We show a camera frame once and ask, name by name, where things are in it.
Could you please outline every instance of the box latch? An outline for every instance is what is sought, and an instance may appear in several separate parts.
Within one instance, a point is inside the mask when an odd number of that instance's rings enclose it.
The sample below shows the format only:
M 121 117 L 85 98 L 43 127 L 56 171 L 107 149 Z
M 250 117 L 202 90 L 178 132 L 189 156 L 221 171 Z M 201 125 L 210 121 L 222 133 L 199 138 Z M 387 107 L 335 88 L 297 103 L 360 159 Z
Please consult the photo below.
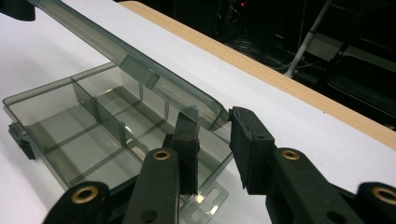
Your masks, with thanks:
M 8 131 L 11 134 L 12 138 L 14 138 L 15 142 L 22 149 L 27 158 L 29 160 L 34 160 L 35 153 L 33 153 L 30 143 L 25 138 L 27 132 L 24 130 L 23 126 L 17 122 L 10 124 L 8 127 Z

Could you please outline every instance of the wooden table edge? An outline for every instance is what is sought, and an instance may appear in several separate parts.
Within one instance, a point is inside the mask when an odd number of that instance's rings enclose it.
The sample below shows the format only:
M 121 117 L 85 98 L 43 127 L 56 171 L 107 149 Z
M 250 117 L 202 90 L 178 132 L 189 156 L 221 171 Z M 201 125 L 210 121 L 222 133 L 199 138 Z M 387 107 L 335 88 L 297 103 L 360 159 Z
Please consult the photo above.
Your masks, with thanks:
M 280 75 L 269 67 L 251 60 L 249 57 L 230 49 L 216 40 L 203 35 L 190 27 L 175 21 L 162 13 L 139 2 L 121 2 L 122 6 L 139 16 L 161 26 L 163 29 L 189 41 L 196 47 L 232 64 L 254 77 L 316 107 L 317 109 L 343 121 L 349 126 L 365 133 L 378 142 L 396 150 L 396 132 L 364 117 L 363 115 L 323 96 L 306 86 Z

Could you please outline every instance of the translucent plastic box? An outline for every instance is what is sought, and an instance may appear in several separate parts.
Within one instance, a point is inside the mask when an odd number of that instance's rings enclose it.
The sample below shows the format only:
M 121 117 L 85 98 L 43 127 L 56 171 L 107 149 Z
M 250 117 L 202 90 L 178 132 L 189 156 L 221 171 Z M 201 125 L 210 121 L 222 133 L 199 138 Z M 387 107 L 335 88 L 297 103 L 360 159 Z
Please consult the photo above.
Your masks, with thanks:
M 30 145 L 65 189 L 88 180 L 114 189 L 138 175 L 146 153 L 173 133 L 182 108 L 114 63 L 8 97 L 4 104 L 14 139 Z M 213 216 L 195 209 L 213 189 L 213 205 L 228 195 L 214 178 L 231 150 L 212 131 L 199 133 L 199 195 L 182 198 L 181 215 L 189 223 Z

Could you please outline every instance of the black mechanical linkage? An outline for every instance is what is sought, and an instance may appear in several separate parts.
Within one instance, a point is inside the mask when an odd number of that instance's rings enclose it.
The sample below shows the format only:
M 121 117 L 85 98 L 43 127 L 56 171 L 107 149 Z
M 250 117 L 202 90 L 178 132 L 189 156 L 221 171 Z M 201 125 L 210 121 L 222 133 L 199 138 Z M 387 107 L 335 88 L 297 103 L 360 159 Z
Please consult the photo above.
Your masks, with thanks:
M 180 171 L 180 194 L 198 193 L 198 139 L 200 126 L 178 113 L 172 149 L 177 152 Z
M 136 184 L 137 176 L 123 182 L 110 190 L 110 209 L 111 216 L 107 223 L 120 224 L 123 221 L 125 211 L 128 208 L 129 201 L 134 192 L 134 185 Z
M 396 223 L 396 188 L 382 183 L 363 183 L 356 194 L 356 208 L 367 223 Z
M 275 138 L 250 110 L 234 106 L 230 149 L 243 187 L 249 194 L 267 194 L 273 183 L 268 160 L 276 149 Z
M 302 152 L 291 148 L 277 149 L 271 168 L 293 213 L 292 223 L 363 223 Z
M 107 223 L 111 212 L 109 197 L 104 183 L 87 181 L 75 185 L 52 207 L 43 223 Z
M 178 223 L 178 156 L 170 148 L 151 150 L 143 162 L 124 216 L 129 223 Z

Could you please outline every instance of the metal grommet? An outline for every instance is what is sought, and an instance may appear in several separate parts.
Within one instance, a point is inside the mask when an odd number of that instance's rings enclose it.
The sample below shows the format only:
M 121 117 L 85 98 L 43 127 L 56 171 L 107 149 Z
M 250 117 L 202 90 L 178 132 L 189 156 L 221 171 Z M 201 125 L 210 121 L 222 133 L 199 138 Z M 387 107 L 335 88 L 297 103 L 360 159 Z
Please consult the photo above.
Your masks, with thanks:
M 396 191 L 383 187 L 374 187 L 372 193 L 382 202 L 396 205 Z
M 88 203 L 94 199 L 99 193 L 95 186 L 86 186 L 78 189 L 72 196 L 73 203 Z
M 171 157 L 171 153 L 168 151 L 158 151 L 154 153 L 153 157 L 157 161 L 164 161 Z
M 282 156 L 291 161 L 297 161 L 298 159 L 300 159 L 300 155 L 297 152 L 291 150 L 283 151 Z

